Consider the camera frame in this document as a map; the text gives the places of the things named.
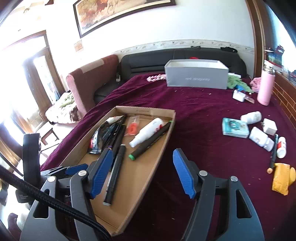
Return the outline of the green capped black marker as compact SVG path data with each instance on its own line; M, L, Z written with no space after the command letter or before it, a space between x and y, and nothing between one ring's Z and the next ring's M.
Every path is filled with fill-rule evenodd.
M162 137L170 128L172 121L167 122L163 127L157 131L155 134L153 134L150 138L148 138L146 141L142 142L141 144L138 144L136 150L134 150L131 154L128 155L128 157L134 161L139 156L141 156L147 149L149 149L160 137Z

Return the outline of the white bottle red label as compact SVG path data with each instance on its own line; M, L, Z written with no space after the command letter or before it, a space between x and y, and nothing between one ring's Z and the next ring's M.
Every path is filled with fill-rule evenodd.
M282 159L287 154L287 141L285 137L279 137L277 149L276 149L277 157Z

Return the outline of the purple capped black marker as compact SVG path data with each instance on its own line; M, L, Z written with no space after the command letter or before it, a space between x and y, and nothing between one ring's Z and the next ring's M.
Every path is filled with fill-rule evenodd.
M114 146L113 146L113 148L112 148L113 159L112 159L112 164L111 164L111 166L110 166L109 171L111 171L112 168L113 168L113 165L114 165L114 162L115 162L115 158L116 158L116 156L117 156L117 154L118 154L119 147L120 147L120 145L122 144L122 139L123 139L123 137L124 137L124 135L125 135L125 130L126 130L126 125L122 125L122 126L120 127L120 129L119 129L119 134L118 134L118 136L117 136L117 138L116 138L116 140L115 140Z

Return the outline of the large white pill bottle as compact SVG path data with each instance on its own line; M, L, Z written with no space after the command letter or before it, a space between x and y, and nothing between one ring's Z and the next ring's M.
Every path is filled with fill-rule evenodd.
M274 141L266 133L255 126L250 132L249 139L268 152L271 152L274 147Z

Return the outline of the grey capped black marker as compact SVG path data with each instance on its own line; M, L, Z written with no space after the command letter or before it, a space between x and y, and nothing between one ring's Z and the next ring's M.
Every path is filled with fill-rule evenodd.
M118 150L118 154L115 158L114 166L111 171L111 175L106 188L106 195L103 201L103 204L106 206L111 206L113 201L114 192L116 190L117 179L119 176L119 172L121 169L122 161L125 157L126 146L125 144L121 144Z

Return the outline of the yellow round jar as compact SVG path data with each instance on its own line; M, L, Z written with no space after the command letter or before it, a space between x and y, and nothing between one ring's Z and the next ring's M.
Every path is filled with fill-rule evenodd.
M290 174L289 174L289 182L288 185L292 185L296 180L296 171L295 168L291 167L290 168Z

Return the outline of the pink plush toy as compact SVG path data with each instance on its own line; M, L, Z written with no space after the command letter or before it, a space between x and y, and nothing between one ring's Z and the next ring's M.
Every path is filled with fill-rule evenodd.
M250 82L250 86L251 89L255 92L255 93L259 93L259 89L260 89L260 83L261 83L261 77L256 77L253 78Z

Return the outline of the pink foil sachet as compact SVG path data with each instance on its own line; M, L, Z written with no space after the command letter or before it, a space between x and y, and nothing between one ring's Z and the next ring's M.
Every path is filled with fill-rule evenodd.
M255 100L254 100L252 97L247 96L247 95L244 97L244 100L246 100L246 101L248 101L248 102L250 102L250 103L252 103L252 104L255 103Z

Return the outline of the white spray bottle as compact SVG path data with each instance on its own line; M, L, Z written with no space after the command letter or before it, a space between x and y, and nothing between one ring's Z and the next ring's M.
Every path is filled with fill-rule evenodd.
M129 145L134 148L136 145L141 144L150 138L153 134L159 131L164 125L164 122L160 118L155 118L146 126L144 126L139 133L134 137L134 139L129 143Z

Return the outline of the teal tissue pack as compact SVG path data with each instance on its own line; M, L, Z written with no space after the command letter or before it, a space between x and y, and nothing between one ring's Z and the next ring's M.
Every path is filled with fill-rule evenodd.
M248 138L249 128L246 122L232 118L223 118L222 134L225 136Z

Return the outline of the black crab snack bag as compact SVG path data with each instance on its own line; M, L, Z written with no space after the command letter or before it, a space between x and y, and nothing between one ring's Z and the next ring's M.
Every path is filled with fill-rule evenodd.
M87 150L88 154L100 154L105 148L115 151L115 143L126 118L126 115L108 118L93 134Z

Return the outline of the number six candle box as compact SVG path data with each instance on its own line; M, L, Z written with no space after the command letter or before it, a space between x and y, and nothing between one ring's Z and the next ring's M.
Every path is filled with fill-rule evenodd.
M125 136L135 136L138 133L139 122L138 115L130 116L126 125Z

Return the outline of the black sofa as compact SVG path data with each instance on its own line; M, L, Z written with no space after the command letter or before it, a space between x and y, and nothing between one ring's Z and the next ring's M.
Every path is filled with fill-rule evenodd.
M132 77L141 74L169 74L171 86L225 88L226 72L247 76L247 68L237 50L230 47L203 48L200 46L164 49L129 54L122 57L116 68L116 77L95 90L95 104Z

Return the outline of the olive capped black marker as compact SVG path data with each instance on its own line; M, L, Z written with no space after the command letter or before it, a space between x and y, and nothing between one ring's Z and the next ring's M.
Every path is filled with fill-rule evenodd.
M278 134L275 134L275 139L274 139L274 146L273 146L273 150L271 153L271 159L270 159L270 163L269 163L269 169L271 169L271 172L273 172L274 169L274 163L276 160L276 150L277 150L277 145L278 145Z

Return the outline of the orange foil snack packet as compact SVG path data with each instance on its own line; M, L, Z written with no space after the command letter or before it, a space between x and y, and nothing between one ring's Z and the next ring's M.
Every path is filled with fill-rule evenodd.
M290 165L284 163L275 163L272 190L287 196L289 181Z

